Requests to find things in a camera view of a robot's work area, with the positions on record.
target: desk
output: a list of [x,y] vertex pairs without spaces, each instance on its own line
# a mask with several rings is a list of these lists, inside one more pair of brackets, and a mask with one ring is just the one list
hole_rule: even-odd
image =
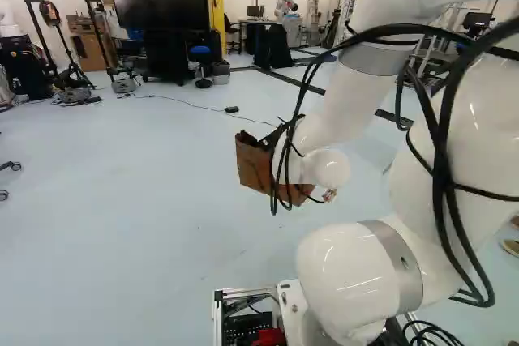
[[270,26],[272,24],[275,24],[275,21],[273,20],[256,20],[256,19],[239,19],[239,32],[238,32],[238,40],[239,40],[239,47],[238,47],[238,54],[242,53],[242,30],[243,26],[247,26],[248,24],[260,24],[264,26]]

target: light blue floor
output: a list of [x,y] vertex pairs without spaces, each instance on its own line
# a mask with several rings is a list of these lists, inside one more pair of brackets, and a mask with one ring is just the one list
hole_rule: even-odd
[[[92,81],[109,85],[103,74]],[[374,117],[361,139],[343,146],[352,178],[334,203],[274,217],[267,196],[239,185],[234,154],[235,133],[262,136],[271,127],[171,100],[98,93],[99,105],[44,102],[0,117],[2,159],[24,164],[21,173],[0,173],[0,188],[11,192],[0,203],[0,344],[210,345],[213,289],[296,277],[295,250],[310,231],[392,211],[382,172],[403,134],[384,119]],[[298,89],[250,70],[208,90],[138,90],[149,94],[238,105],[244,117],[277,123],[290,116]],[[309,94],[303,112],[320,99]],[[513,236],[508,228],[500,234]],[[481,259],[495,308],[445,302],[419,314],[467,346],[519,337],[519,261],[496,239]]]

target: black cable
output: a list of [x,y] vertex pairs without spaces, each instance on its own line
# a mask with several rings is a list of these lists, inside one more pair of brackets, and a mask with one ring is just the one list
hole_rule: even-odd
[[411,346],[415,343],[418,346],[424,346],[426,343],[436,345],[436,343],[431,340],[431,335],[441,340],[447,346],[463,346],[463,343],[456,336],[434,323],[425,320],[412,320],[407,322],[402,328],[402,333],[405,335],[409,328],[416,326],[417,324],[422,325],[423,329],[415,332],[416,335],[410,341]]
[[263,312],[261,312],[261,311],[258,311],[258,310],[257,310],[256,308],[254,308],[252,305],[249,305],[249,308],[250,308],[251,310],[253,310],[254,312],[256,312],[257,314],[262,314],[262,313],[263,313]]
[[272,123],[269,123],[269,122],[256,121],[255,119],[250,119],[248,117],[240,117],[239,115],[233,115],[231,113],[225,113],[224,109],[214,109],[212,107],[206,107],[204,105],[194,105],[194,104],[190,103],[189,101],[185,101],[185,100],[181,100],[181,99],[175,99],[174,97],[161,96],[161,95],[133,96],[133,97],[135,99],[148,99],[148,98],[151,98],[151,97],[159,97],[161,99],[174,100],[174,101],[177,101],[178,103],[183,103],[185,105],[190,105],[191,107],[194,107],[196,109],[206,109],[208,111],[213,111],[215,113],[224,113],[226,117],[235,117],[236,119],[241,119],[243,121],[248,121],[248,122],[253,122],[253,123],[260,123],[262,125],[268,125],[268,126],[271,126],[271,127],[277,127],[276,125],[273,125]]

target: office chair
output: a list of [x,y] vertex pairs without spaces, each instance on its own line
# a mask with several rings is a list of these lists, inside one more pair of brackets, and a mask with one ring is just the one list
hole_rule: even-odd
[[[224,14],[224,25],[225,25],[225,32],[227,34],[233,35],[239,31],[239,28],[233,28],[233,25],[239,26],[239,23],[231,23],[229,21],[229,18],[227,17],[227,14]],[[232,50],[238,51],[239,46],[240,46],[239,42],[234,42],[234,41],[227,42],[227,53],[230,53]]]
[[[0,165],[0,171],[7,169],[7,168],[11,168],[12,170],[14,170],[16,172],[16,171],[22,169],[22,165],[20,162],[12,162],[12,161],[8,161],[5,164]],[[9,197],[9,192],[7,192],[6,190],[0,190],[0,202],[7,200],[8,197]]]

